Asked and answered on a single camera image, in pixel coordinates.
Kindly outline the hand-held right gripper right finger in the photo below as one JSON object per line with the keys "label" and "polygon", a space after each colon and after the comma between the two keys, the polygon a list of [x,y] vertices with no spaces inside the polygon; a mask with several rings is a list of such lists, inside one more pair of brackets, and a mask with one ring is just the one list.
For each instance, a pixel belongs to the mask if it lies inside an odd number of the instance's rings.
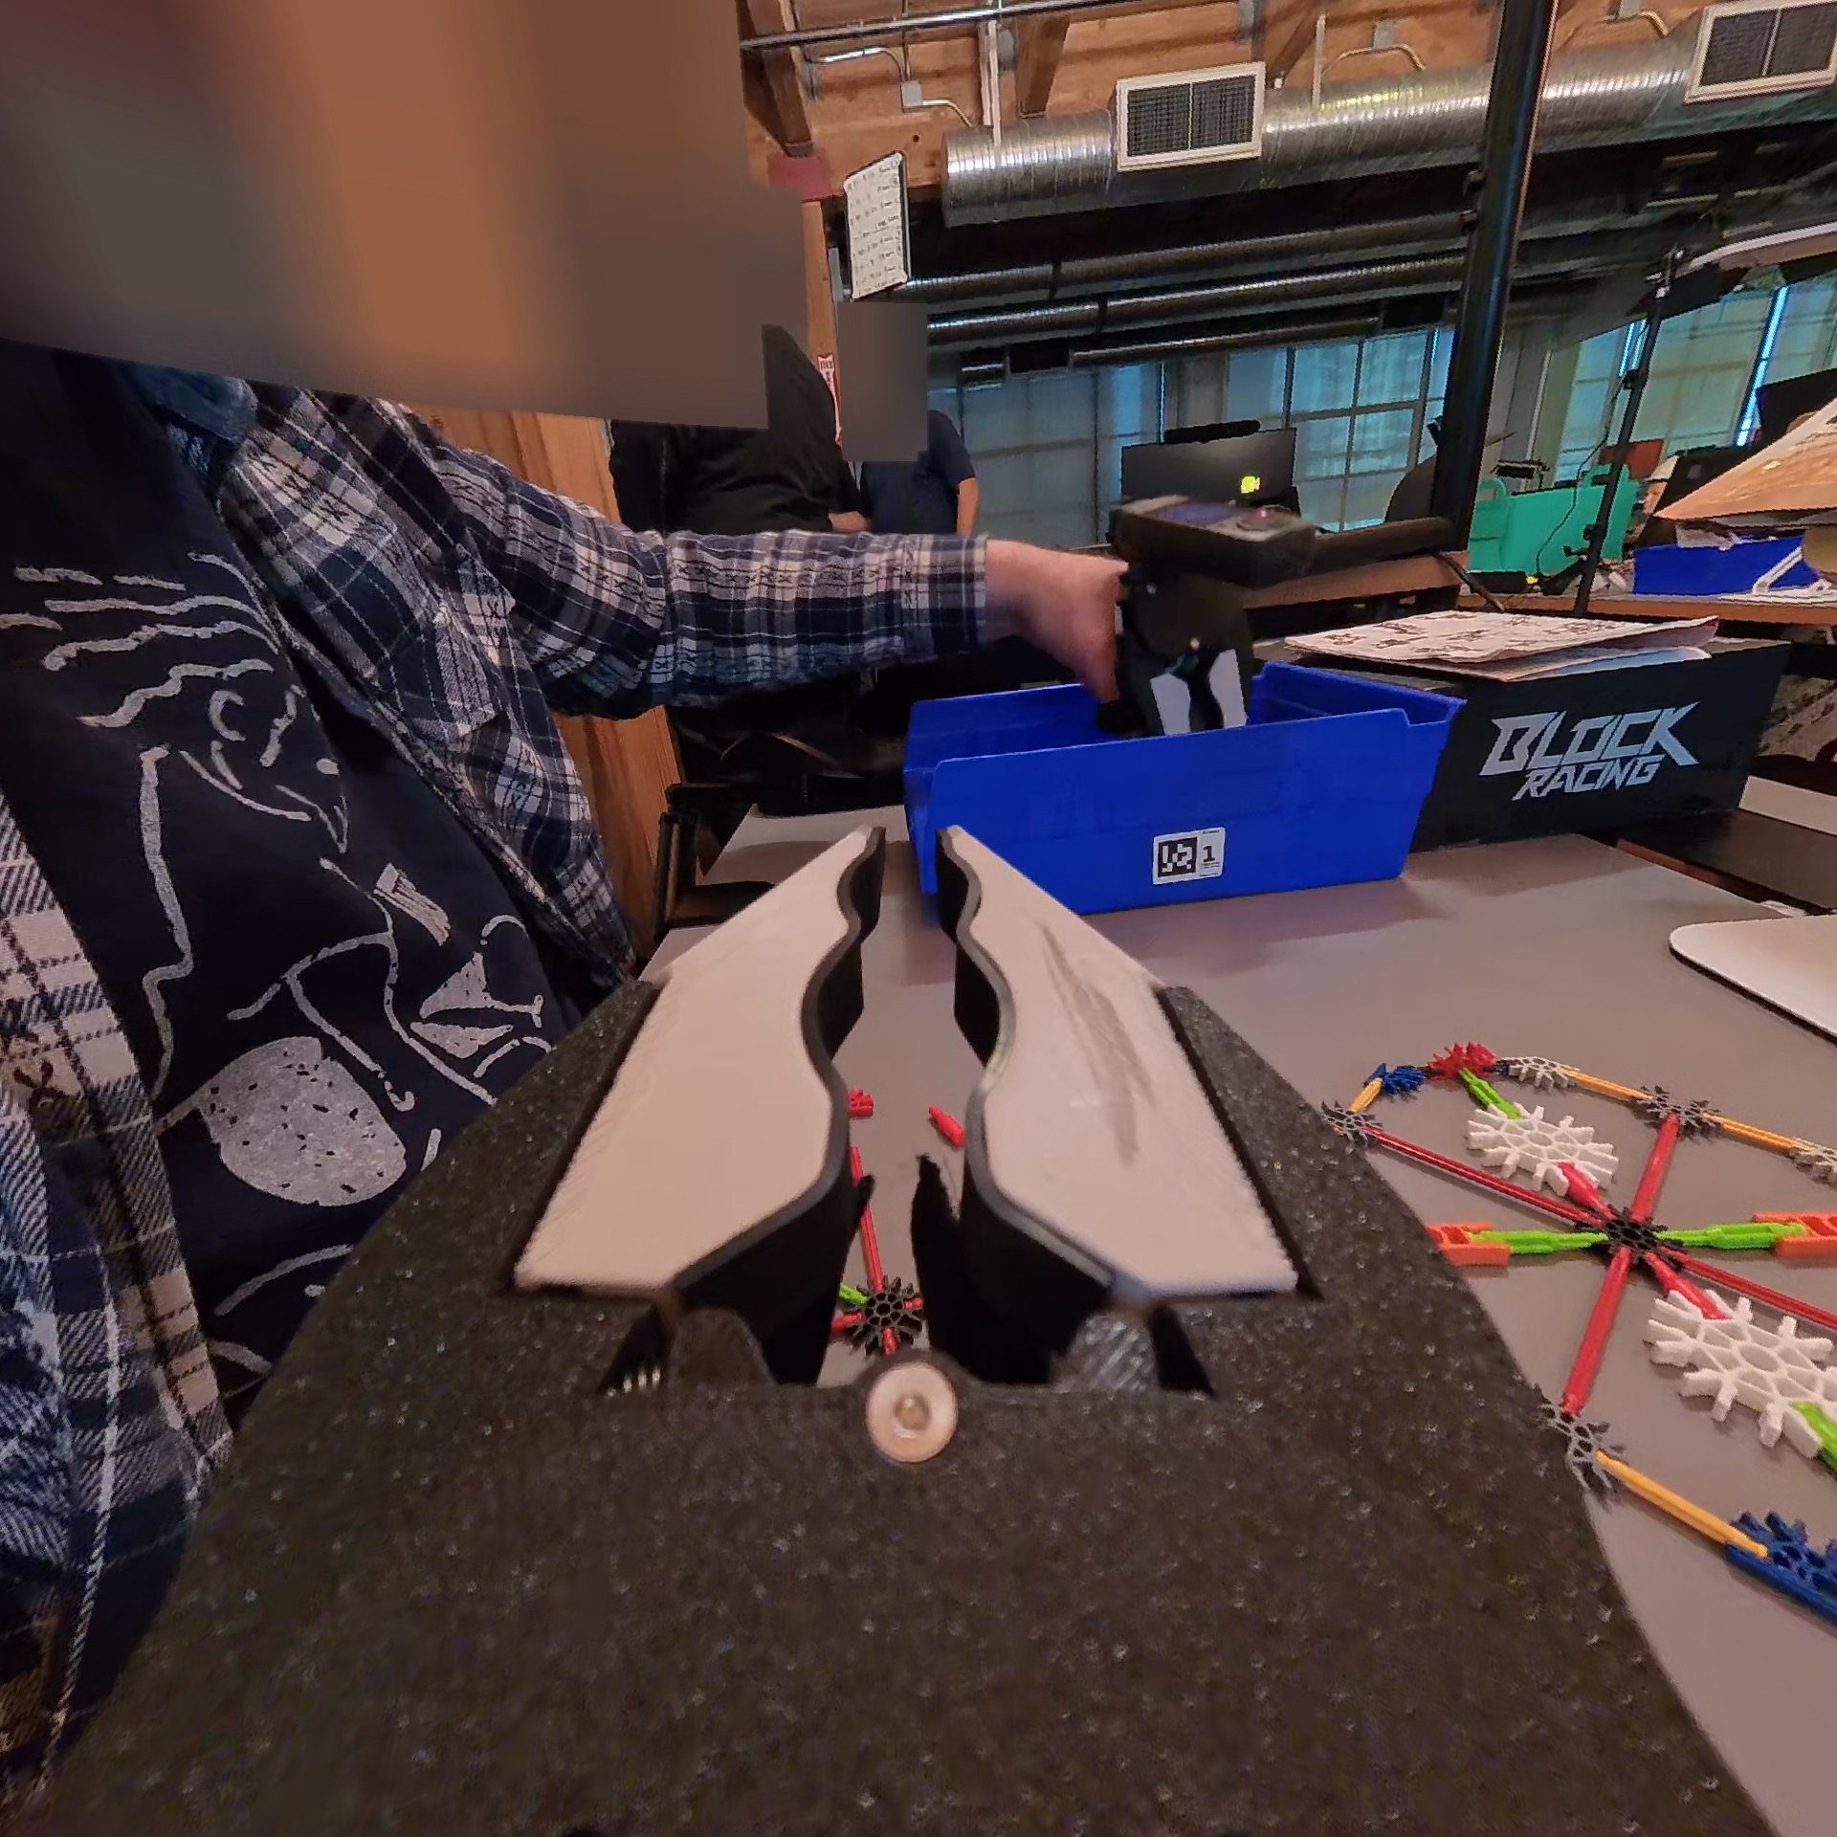
{"label": "hand-held right gripper right finger", "polygon": [[1170,1018],[1168,988],[950,828],[933,844],[963,1112],[963,1226],[1015,1306],[1294,1294],[1300,1273]]}

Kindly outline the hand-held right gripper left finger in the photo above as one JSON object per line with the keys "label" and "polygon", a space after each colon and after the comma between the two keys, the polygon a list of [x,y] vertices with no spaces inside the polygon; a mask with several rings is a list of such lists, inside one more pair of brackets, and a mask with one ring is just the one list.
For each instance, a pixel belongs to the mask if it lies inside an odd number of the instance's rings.
{"label": "hand-held right gripper left finger", "polygon": [[884,864],[884,830],[855,830],[662,971],[516,1289],[690,1294],[832,1195]]}

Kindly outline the blue plastic bin with tag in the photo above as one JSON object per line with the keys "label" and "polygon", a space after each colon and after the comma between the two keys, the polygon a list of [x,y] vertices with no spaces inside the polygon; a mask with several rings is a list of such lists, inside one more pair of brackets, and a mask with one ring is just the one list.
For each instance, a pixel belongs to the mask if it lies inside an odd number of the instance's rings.
{"label": "blue plastic bin with tag", "polygon": [[1405,871],[1463,703],[1396,681],[1266,662],[1247,721],[1116,739],[1078,684],[919,703],[907,835],[963,830],[1072,913],[1125,913]]}

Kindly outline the long red toy rod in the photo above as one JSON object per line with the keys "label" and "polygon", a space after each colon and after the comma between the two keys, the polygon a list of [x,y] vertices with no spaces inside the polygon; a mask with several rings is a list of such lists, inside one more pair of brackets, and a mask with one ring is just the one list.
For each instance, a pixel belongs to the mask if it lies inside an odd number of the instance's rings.
{"label": "long red toy rod", "polygon": [[857,1198],[860,1198],[857,1238],[860,1238],[862,1258],[863,1258],[863,1290],[868,1294],[879,1294],[885,1289],[885,1270],[884,1270],[882,1244],[879,1244],[879,1235],[878,1235],[878,1227],[874,1227],[874,1214],[873,1214],[873,1207],[870,1207],[870,1195],[868,1195],[870,1183],[867,1180],[860,1147],[855,1142],[855,1125],[862,1123],[862,1119],[870,1119],[874,1115],[873,1097],[867,1094],[860,1088],[849,1088],[846,1115],[849,1115],[849,1123],[850,1123],[849,1125],[849,1138],[850,1138],[849,1140],[850,1142],[849,1145],[849,1165],[850,1165],[850,1180],[857,1187]]}

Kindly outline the black round toy connector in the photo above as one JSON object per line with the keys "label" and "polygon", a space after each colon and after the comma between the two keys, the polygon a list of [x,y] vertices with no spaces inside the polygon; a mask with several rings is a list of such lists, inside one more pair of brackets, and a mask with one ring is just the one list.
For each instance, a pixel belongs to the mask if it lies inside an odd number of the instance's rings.
{"label": "black round toy connector", "polygon": [[846,1344],[867,1359],[896,1356],[920,1341],[928,1327],[928,1306],[920,1290],[903,1277],[885,1277],[884,1293],[867,1293],[855,1285],[839,1290],[855,1290],[863,1297],[863,1322],[855,1335],[832,1338]]}

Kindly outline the person's left forearm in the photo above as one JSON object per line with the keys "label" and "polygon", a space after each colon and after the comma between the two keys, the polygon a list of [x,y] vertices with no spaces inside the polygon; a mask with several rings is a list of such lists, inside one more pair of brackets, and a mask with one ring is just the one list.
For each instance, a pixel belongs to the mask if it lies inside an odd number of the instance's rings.
{"label": "person's left forearm", "polygon": [[627,720],[975,653],[992,634],[990,549],[955,537],[657,537],[587,518],[495,569],[548,703]]}

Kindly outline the black computer monitor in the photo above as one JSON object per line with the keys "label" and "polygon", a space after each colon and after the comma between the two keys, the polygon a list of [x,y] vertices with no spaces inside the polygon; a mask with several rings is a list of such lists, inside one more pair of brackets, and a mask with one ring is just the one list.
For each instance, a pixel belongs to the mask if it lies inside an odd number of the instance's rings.
{"label": "black computer monitor", "polygon": [[1118,496],[1186,496],[1298,515],[1294,458],[1298,432],[1287,427],[1170,428],[1160,443],[1123,450]]}

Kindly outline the printed paper sheets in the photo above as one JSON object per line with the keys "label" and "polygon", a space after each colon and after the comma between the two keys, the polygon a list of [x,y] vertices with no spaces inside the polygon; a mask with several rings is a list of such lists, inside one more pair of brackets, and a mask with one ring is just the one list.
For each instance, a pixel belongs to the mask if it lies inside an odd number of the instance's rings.
{"label": "printed paper sheets", "polygon": [[1443,610],[1291,638],[1310,666],[1482,683],[1536,683],[1644,662],[1702,660],[1714,617],[1597,620],[1546,612]]}

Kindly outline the brown wooden furniture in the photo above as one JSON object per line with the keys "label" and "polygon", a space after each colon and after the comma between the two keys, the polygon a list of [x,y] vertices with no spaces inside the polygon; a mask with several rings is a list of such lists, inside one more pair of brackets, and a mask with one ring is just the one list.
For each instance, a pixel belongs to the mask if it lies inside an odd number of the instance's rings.
{"label": "brown wooden furniture", "polygon": [[[415,405],[451,444],[488,454],[528,481],[622,520],[613,487],[611,443],[599,420],[539,411]],[[627,913],[634,948],[653,951],[653,873],[658,820],[681,756],[667,716],[639,720],[561,718],[557,731],[588,796],[613,883]]]}

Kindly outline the teal machine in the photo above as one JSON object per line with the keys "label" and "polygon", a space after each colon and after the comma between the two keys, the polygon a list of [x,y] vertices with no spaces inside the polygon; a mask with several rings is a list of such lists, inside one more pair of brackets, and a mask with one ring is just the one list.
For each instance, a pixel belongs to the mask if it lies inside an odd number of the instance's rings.
{"label": "teal machine", "polygon": [[1608,474],[1608,467],[1597,467],[1565,486],[1525,492],[1510,492],[1498,478],[1482,479],[1466,566],[1476,575],[1541,580],[1585,561]]}

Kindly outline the black printed box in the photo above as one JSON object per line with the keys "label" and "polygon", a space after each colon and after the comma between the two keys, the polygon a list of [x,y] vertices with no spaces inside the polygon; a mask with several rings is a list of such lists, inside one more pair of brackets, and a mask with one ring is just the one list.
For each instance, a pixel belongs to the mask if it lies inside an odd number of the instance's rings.
{"label": "black printed box", "polygon": [[1700,658],[1539,681],[1412,679],[1462,705],[1412,849],[1546,835],[1618,838],[1733,812],[1790,648],[1714,638]]}

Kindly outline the colourful toy wheel construction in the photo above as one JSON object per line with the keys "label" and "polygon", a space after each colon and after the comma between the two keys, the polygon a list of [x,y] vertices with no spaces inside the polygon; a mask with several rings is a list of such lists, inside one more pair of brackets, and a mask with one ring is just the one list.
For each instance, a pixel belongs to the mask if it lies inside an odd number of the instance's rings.
{"label": "colourful toy wheel construction", "polygon": [[1733,1142],[1833,1185],[1833,1149],[1770,1133],[1664,1088],[1630,1088],[1539,1054],[1476,1041],[1427,1063],[1382,1063],[1322,1118],[1346,1142],[1436,1173],[1534,1211],[1539,1226],[1427,1226],[1446,1263],[1510,1270],[1534,1261],[1599,1263],[1599,1287],[1544,1425],[1577,1486],[1599,1503],[1632,1498],[1688,1530],[1726,1563],[1835,1626],[1833,1542],[1775,1511],[1714,1514],[1628,1462],[1593,1398],[1638,1280],[1653,1299],[1642,1348],[1681,1399],[1713,1422],[1746,1413],[1765,1450],[1790,1450],[1833,1479],[1835,1316],[1735,1268],[1729,1255],[1833,1266],[1833,1211],[1760,1209],[1746,1220],[1668,1227],[1661,1218],[1687,1142]]}

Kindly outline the black metal pole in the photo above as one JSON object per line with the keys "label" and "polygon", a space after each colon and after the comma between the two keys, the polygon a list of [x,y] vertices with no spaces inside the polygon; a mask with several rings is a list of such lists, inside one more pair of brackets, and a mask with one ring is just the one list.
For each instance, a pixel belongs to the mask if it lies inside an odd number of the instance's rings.
{"label": "black metal pole", "polygon": [[1454,343],[1442,400],[1430,516],[1466,549],[1518,253],[1558,3],[1504,3],[1484,124],[1470,177],[1470,224]]}

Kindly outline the black light stand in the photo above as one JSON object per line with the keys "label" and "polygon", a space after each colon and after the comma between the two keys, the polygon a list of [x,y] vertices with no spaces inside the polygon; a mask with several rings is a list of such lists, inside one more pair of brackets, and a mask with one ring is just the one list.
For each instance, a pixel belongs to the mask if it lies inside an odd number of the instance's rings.
{"label": "black light stand", "polygon": [[1718,273],[1721,268],[1708,251],[1687,257],[1681,248],[1676,248],[1667,253],[1661,276],[1652,284],[1638,322],[1638,340],[1632,348],[1632,366],[1618,385],[1620,420],[1608,449],[1612,463],[1601,484],[1599,510],[1589,526],[1588,549],[1577,574],[1573,614],[1584,614],[1593,608],[1593,591],[1601,574],[1606,539],[1615,522],[1618,486],[1623,472],[1628,471],[1638,411],[1644,400],[1663,329],[1671,318],[1687,316],[1700,306],[1721,299],[1727,286]]}

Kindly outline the white air vent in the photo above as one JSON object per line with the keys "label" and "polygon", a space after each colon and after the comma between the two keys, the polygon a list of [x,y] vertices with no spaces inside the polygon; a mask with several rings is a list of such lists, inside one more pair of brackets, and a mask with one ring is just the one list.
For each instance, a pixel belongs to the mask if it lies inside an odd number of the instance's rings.
{"label": "white air vent", "polygon": [[1264,62],[1118,82],[1112,108],[1116,170],[1201,168],[1260,158],[1266,87]]}
{"label": "white air vent", "polygon": [[1767,101],[1835,79],[1833,3],[1726,3],[1702,14],[1683,101]]}

